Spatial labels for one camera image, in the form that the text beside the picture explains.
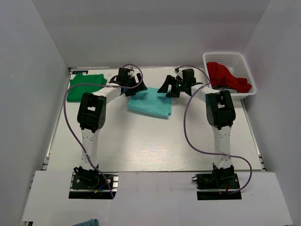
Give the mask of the teal t-shirt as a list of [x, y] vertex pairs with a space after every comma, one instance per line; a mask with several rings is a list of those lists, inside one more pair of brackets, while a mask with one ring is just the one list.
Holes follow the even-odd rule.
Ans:
[[136, 93], [128, 102], [128, 110], [147, 116], [167, 119], [172, 113], [172, 100], [156, 88]]

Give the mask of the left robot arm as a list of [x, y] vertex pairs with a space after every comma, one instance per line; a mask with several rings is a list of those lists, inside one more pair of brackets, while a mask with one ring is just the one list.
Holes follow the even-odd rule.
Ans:
[[82, 135], [82, 156], [81, 164], [74, 168], [74, 172], [85, 186], [95, 188], [100, 182], [97, 145], [106, 119], [107, 104], [121, 95], [134, 96], [145, 90], [142, 72], [134, 74], [133, 69], [121, 67], [104, 88], [83, 94], [77, 115]]

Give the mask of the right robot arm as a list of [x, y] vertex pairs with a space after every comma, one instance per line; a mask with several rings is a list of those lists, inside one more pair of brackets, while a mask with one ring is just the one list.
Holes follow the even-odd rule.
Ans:
[[214, 134], [214, 152], [194, 150], [214, 157], [212, 181], [216, 187], [222, 188], [234, 176], [234, 167], [230, 156], [230, 132], [236, 118], [235, 108], [230, 92], [214, 90], [209, 83], [197, 82], [193, 69], [175, 69], [177, 76], [167, 75], [158, 93], [165, 93], [166, 97], [179, 98], [184, 92], [190, 96], [184, 111], [184, 118], [193, 98], [206, 104], [206, 117]]

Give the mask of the red t-shirt in basket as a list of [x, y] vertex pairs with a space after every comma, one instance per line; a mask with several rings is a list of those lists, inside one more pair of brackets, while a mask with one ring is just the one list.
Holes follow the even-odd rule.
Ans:
[[246, 78], [234, 77], [225, 66], [216, 62], [209, 62], [206, 65], [213, 86], [230, 87], [240, 93], [247, 93], [252, 88]]

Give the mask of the blue label sticker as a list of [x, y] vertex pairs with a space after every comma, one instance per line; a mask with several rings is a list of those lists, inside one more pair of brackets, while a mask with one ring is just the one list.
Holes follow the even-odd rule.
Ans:
[[88, 70], [72, 71], [72, 74], [78, 74], [78, 73], [81, 73], [81, 74], [88, 74]]

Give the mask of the grey garment in basket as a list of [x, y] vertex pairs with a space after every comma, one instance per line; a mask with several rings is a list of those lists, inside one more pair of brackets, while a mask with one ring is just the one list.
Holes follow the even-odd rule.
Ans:
[[230, 93], [234, 93], [234, 94], [238, 93], [237, 90], [232, 89], [232, 88], [229, 87], [229, 86], [212, 86], [212, 88], [215, 89], [215, 90], [219, 90], [219, 91], [227, 90], [227, 91], [229, 91]]

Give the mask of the folded green t-shirt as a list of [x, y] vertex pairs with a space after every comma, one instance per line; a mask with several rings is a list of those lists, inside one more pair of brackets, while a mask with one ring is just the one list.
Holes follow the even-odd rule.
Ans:
[[[91, 74], [84, 75], [78, 73], [73, 79], [70, 80], [70, 86], [74, 86], [81, 83], [91, 83], [98, 85], [106, 85], [107, 80], [103, 74]], [[67, 95], [67, 102], [79, 103], [84, 93], [93, 93], [99, 91], [102, 87], [90, 86], [90, 85], [80, 85], [75, 88], [72, 88]]]

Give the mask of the white plastic basket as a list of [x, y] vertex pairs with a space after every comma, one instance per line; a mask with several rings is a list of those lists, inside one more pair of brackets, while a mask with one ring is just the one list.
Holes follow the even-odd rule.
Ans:
[[257, 87], [253, 80], [248, 64], [241, 53], [238, 52], [206, 52], [203, 54], [203, 63], [207, 76], [209, 76], [207, 63], [216, 62], [225, 66], [229, 72], [236, 78], [247, 79], [247, 82], [252, 85], [251, 89], [246, 93], [236, 92], [231, 93], [232, 100], [242, 100], [247, 96], [255, 95]]

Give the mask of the dark teal cloth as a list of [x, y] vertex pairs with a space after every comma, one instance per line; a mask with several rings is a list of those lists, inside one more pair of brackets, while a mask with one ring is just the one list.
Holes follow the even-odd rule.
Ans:
[[100, 225], [100, 223], [99, 223], [98, 219], [94, 218], [94, 219], [90, 219], [88, 221], [74, 224], [73, 226], [99, 226], [99, 225]]

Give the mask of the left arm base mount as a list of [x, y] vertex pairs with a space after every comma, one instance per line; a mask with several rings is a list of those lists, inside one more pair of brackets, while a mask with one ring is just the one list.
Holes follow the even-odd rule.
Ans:
[[113, 197], [111, 196], [107, 183], [109, 183], [113, 196], [115, 196], [118, 189], [119, 174], [110, 172], [104, 175], [107, 178], [107, 182], [105, 182], [101, 174], [99, 174], [94, 182], [88, 182], [73, 173], [69, 199], [112, 200]]

